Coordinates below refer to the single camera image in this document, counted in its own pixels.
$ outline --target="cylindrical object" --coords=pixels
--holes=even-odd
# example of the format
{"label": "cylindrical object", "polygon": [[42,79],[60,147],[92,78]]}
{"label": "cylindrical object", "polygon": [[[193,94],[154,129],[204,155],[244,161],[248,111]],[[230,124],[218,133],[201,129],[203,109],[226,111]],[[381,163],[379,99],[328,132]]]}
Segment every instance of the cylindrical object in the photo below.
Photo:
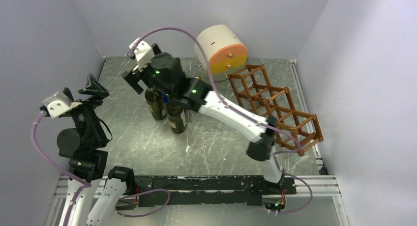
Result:
{"label": "cylindrical object", "polygon": [[183,108],[169,101],[167,103],[167,115],[173,133],[180,134],[185,131],[187,128],[187,117]]}
{"label": "cylindrical object", "polygon": [[[246,63],[247,48],[227,25],[216,25],[201,32],[197,37],[207,56],[215,81],[225,80]],[[197,45],[194,46],[197,60],[207,70],[206,62]]]}
{"label": "cylindrical object", "polygon": [[155,120],[163,120],[167,117],[164,98],[162,97],[162,93],[160,91],[149,88],[146,89],[145,100],[148,104],[150,113]]}

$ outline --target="white cylinder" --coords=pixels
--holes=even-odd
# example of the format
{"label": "white cylinder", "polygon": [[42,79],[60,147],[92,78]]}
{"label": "white cylinder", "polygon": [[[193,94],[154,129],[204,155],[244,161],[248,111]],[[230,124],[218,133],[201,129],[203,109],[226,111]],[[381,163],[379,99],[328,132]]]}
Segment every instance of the white cylinder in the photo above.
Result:
{"label": "white cylinder", "polygon": [[[203,47],[215,80],[224,80],[225,74],[241,68],[246,63],[247,48],[227,25],[216,25],[201,32],[197,41]],[[207,71],[207,64],[197,44],[197,60]]]}

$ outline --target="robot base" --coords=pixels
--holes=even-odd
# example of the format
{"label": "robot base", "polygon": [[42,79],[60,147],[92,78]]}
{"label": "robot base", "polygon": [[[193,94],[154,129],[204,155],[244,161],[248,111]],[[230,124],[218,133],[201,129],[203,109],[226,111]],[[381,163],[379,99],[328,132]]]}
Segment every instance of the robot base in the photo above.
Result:
{"label": "robot base", "polygon": [[[281,189],[265,181],[262,175],[135,176],[135,180],[141,192],[157,188],[169,190],[169,205],[246,203],[262,206],[262,195],[281,194]],[[291,177],[285,177],[282,186],[288,195],[297,193]],[[166,199],[164,192],[144,195],[140,197],[139,207],[163,205]],[[119,210],[128,209],[123,205],[119,207]]]}

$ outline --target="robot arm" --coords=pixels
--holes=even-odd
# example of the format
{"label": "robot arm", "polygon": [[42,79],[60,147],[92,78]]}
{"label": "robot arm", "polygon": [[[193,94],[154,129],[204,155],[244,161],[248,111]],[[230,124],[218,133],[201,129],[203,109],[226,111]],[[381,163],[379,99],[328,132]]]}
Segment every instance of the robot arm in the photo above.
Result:
{"label": "robot arm", "polygon": [[[252,114],[223,97],[228,104],[225,106],[209,84],[196,78],[187,78],[181,68],[180,59],[173,58],[169,53],[162,53],[156,44],[149,46],[142,41],[135,50],[133,59],[137,61],[137,66],[125,72],[122,77],[138,94],[144,91],[138,85],[142,80],[147,87],[168,95],[174,104],[186,110],[209,115],[235,128],[250,141],[246,153],[250,158],[260,162],[264,178],[273,184],[280,184],[283,175],[276,168],[272,158],[275,152],[274,131],[262,126],[268,124],[276,127],[277,120],[274,117],[266,119]],[[252,116],[258,122],[242,119],[229,108],[230,106]]]}

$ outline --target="white bracket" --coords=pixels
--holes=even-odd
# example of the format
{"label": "white bracket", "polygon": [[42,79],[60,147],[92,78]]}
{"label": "white bracket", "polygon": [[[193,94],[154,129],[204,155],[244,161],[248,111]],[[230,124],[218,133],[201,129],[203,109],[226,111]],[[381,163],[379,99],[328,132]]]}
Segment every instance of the white bracket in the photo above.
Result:
{"label": "white bracket", "polygon": [[89,210],[91,209],[91,203],[94,198],[94,193],[97,190],[100,180],[101,179],[93,180],[91,182],[91,187],[82,189],[77,199],[75,199],[75,203],[72,202],[71,200],[75,192],[83,184],[76,180],[68,180],[68,193],[67,193],[67,198],[65,201],[65,206],[62,212],[59,226],[64,225],[65,215],[68,211],[69,205],[71,204],[73,204],[74,206],[72,207],[71,214],[69,216],[68,225],[69,226],[86,225],[86,221],[89,215]]}
{"label": "white bracket", "polygon": [[42,103],[48,109],[48,113],[52,119],[81,105],[81,102],[71,102],[71,100],[60,91],[47,97]]}
{"label": "white bracket", "polygon": [[[132,49],[135,46],[135,43],[139,40],[137,38],[133,43],[130,44],[129,48]],[[150,63],[150,60],[155,56],[153,53],[153,49],[149,44],[145,41],[139,43],[138,47],[136,47],[135,51],[135,58],[138,63],[138,69],[142,71],[142,69]]]}
{"label": "white bracket", "polygon": [[126,192],[127,186],[120,179],[108,179],[104,191],[90,211],[87,226],[100,226],[107,223],[119,198]]}
{"label": "white bracket", "polygon": [[247,114],[248,116],[257,120],[257,123],[241,117],[239,114],[232,111],[229,107],[226,107],[220,101],[214,91],[208,92],[204,99],[206,104],[201,106],[198,112],[211,116],[231,126],[232,128],[242,133],[249,141],[259,141],[261,139],[261,134],[263,134],[266,130],[266,128],[260,124],[268,124],[267,119],[245,110],[244,108],[227,100],[225,97],[223,98],[226,100],[229,107],[234,107],[237,110]]}

